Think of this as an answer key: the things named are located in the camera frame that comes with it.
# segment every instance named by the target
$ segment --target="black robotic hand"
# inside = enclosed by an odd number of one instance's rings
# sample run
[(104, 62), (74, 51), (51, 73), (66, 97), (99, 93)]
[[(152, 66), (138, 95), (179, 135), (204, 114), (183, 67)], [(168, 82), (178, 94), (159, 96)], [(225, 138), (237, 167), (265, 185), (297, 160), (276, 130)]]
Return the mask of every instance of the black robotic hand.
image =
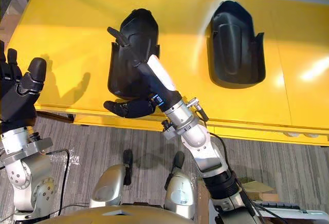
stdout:
[[(116, 38), (121, 52), (129, 56), (127, 67), (136, 69), (136, 71), (130, 72), (136, 72), (138, 74), (136, 79), (145, 86), (145, 89), (134, 100), (124, 103), (104, 102), (107, 110), (121, 117), (138, 118), (154, 113), (156, 106), (159, 106), (160, 110), (164, 112), (181, 100), (179, 92), (166, 87), (148, 64), (149, 61), (147, 62), (145, 57), (140, 55), (138, 49), (132, 46), (124, 34), (111, 27), (108, 27), (107, 31)], [(161, 74), (167, 74), (163, 68), (157, 68), (157, 70), (162, 71)]]
[(44, 85), (46, 65), (44, 59), (34, 58), (28, 72), (22, 76), (17, 65), (17, 51), (8, 49), (6, 62), (5, 44), (0, 41), (0, 133), (34, 125), (34, 103)]

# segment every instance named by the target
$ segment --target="robot forearm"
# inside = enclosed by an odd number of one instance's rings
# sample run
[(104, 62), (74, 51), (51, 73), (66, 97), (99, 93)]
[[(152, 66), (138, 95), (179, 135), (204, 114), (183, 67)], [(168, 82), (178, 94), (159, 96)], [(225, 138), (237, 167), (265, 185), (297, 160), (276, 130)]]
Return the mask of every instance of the robot forearm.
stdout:
[(252, 218), (255, 213), (237, 184), (234, 172), (228, 168), (225, 158), (217, 146), (211, 142), (209, 131), (200, 124), (199, 117), (193, 114), (189, 109), (190, 106), (202, 110), (198, 100), (194, 98), (187, 104), (180, 100), (164, 112), (170, 122), (163, 122), (165, 127), (163, 134), (167, 139), (181, 135), (182, 142), (191, 152), (218, 212), (225, 213), (247, 208)]

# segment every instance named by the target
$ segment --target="black rubber finger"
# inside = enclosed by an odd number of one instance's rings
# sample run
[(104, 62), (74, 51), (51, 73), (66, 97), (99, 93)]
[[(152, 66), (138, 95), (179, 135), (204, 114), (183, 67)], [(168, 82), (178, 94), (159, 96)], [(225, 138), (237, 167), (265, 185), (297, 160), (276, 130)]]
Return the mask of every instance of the black rubber finger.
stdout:
[(17, 51), (13, 48), (8, 49), (7, 53), (8, 64), (17, 65)]
[(0, 62), (6, 62), (5, 43), (0, 40)]
[(43, 58), (34, 58), (28, 68), (34, 80), (44, 82), (46, 79), (47, 62)]
[(125, 117), (128, 113), (128, 110), (123, 106), (124, 103), (117, 103), (112, 101), (104, 102), (103, 106), (110, 112), (120, 116)]

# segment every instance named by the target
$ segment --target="black plastic part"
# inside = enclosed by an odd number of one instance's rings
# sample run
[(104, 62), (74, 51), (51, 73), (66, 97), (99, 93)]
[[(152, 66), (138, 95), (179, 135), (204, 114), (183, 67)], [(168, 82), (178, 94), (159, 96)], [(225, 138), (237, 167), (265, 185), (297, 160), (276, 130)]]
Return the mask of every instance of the black plastic part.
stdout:
[(185, 161), (185, 154), (183, 151), (177, 151), (173, 160), (173, 167), (171, 169), (171, 172), (173, 172), (174, 168), (177, 167), (181, 169), (184, 165)]
[(247, 194), (244, 192), (244, 191), (241, 191), (240, 192), (240, 196), (241, 196), (241, 200), (242, 202), (244, 203), (245, 207), (247, 208), (249, 214), (251, 216), (255, 216), (255, 211), (253, 210), (253, 207), (252, 207), (252, 204), (251, 204), (251, 201), (249, 199), (249, 197), (247, 196)]
[(6, 133), (9, 130), (14, 130), (14, 129), (17, 129), (17, 128), (20, 128), (20, 127), (34, 126), (35, 125), (35, 117), (30, 118), (33, 115), (34, 115), (33, 110), (26, 111), (24, 113), (24, 117), (22, 115), (20, 115), (19, 120), (10, 121), (10, 122), (2, 122), (0, 124), (0, 133), (1, 134)]
[(158, 25), (150, 11), (134, 10), (121, 24), (120, 32), (125, 38), (117, 34), (111, 27), (108, 32), (117, 39), (112, 43), (111, 65), (108, 76), (108, 89), (119, 98), (131, 100), (147, 97), (147, 83), (140, 78), (140, 73), (133, 66), (134, 62), (127, 44), (137, 52), (142, 62), (146, 63), (152, 54), (159, 57)]
[(14, 223), (15, 224), (33, 224), (33, 223), (40, 222), (42, 220), (47, 220), (49, 218), (50, 218), (50, 215), (46, 215), (44, 217), (35, 218), (35, 219), (31, 219), (31, 220), (16, 220), (16, 221), (14, 221)]
[(252, 17), (239, 3), (221, 3), (211, 20), (211, 30), (209, 66), (215, 83), (244, 88), (265, 79), (264, 33), (254, 36)]
[(234, 195), (239, 191), (235, 181), (235, 174), (229, 171), (209, 178), (203, 178), (205, 185), (213, 199), (223, 199)]
[[(152, 100), (155, 98), (155, 96), (157, 96), (157, 99), (160, 98), (162, 102), (157, 102), (156, 105), (159, 106), (162, 112), (167, 111), (169, 108), (178, 103), (181, 100), (181, 95), (179, 92), (168, 90), (162, 84), (150, 66), (145, 62), (145, 59), (141, 56), (140, 52), (136, 50), (132, 45), (127, 44), (127, 40), (124, 38), (125, 35), (113, 28), (111, 28), (109, 31), (111, 31), (113, 36), (119, 37), (122, 51), (126, 52), (129, 56), (129, 59), (127, 60), (129, 65), (123, 65), (122, 67), (125, 70), (129, 69), (131, 71), (126, 72), (127, 75), (125, 75), (125, 78), (135, 78), (134, 85), (136, 89), (134, 90), (137, 91), (137, 98), (142, 100), (148, 99), (151, 101), (151, 103), (153, 103)], [(128, 112), (124, 110), (126, 109), (124, 106), (125, 104), (122, 104), (123, 106), (119, 106), (118, 110), (115, 110), (116, 103), (105, 102), (104, 104), (108, 107), (108, 110), (114, 110), (114, 113), (121, 114), (122, 117), (133, 118), (132, 116), (127, 116)]]
[(288, 202), (265, 202), (265, 201), (254, 201), (255, 203), (265, 208), (276, 208), (276, 209), (291, 209), (300, 210), (300, 207), (294, 203)]
[(154, 207), (154, 208), (163, 209), (162, 206), (160, 206), (160, 205), (148, 204), (147, 202), (122, 203), (121, 205), (127, 205), (127, 206), (147, 206), (147, 207)]
[(203, 110), (203, 108), (201, 108), (200, 110), (198, 110), (198, 113), (201, 115), (202, 119), (204, 120), (204, 122), (207, 122), (209, 120), (208, 116), (206, 115), (205, 111)]
[(170, 171), (170, 174), (167, 177), (166, 183), (164, 184), (164, 189), (167, 190), (170, 180), (171, 178), (174, 176), (173, 171), (176, 168), (181, 169), (184, 165), (184, 161), (185, 161), (185, 154), (182, 151), (177, 151), (173, 160), (173, 165)]
[(168, 190), (168, 186), (169, 186), (170, 180), (171, 180), (171, 178), (172, 178), (173, 176), (174, 176), (173, 173), (170, 173), (170, 174), (168, 175), (168, 177), (167, 177), (167, 179), (166, 179), (166, 183), (164, 184), (164, 189), (165, 189), (165, 190)]
[(125, 167), (125, 176), (123, 180), (123, 185), (130, 185), (132, 183), (132, 174), (133, 174), (133, 151), (125, 150), (123, 152), (123, 164), (129, 165)]
[(34, 58), (28, 68), (35, 81), (44, 82), (46, 79), (47, 62), (43, 58)]

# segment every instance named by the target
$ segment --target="gray carpet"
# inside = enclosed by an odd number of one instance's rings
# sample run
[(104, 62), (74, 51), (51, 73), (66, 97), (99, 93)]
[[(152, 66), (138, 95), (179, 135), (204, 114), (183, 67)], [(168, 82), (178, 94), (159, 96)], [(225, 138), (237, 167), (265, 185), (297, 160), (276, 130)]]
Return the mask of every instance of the gray carpet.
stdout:
[[(186, 154), (183, 171), (192, 178), (197, 191), (193, 159), (178, 139), (166, 141), (158, 132), (85, 127), (42, 118), (38, 119), (34, 129), (42, 137), (52, 138), (54, 146), (51, 150), (68, 148), (71, 152), (64, 206), (89, 202), (101, 174), (109, 166), (122, 162), (122, 153), (127, 148), (134, 153), (133, 182), (125, 186), (122, 202), (163, 205), (163, 186), (178, 150)], [(220, 143), (212, 139), (222, 150)], [(225, 141), (231, 166), (239, 177), (249, 177), (276, 188), (282, 201), (329, 212), (329, 148), (234, 139)], [(53, 175), (60, 189), (65, 154), (52, 156), (52, 162)], [(3, 219), (13, 211), (13, 190), (4, 170), (0, 172), (0, 189), (0, 219)], [(59, 192), (54, 210), (59, 207)], [(67, 208), (63, 213), (78, 208)]]

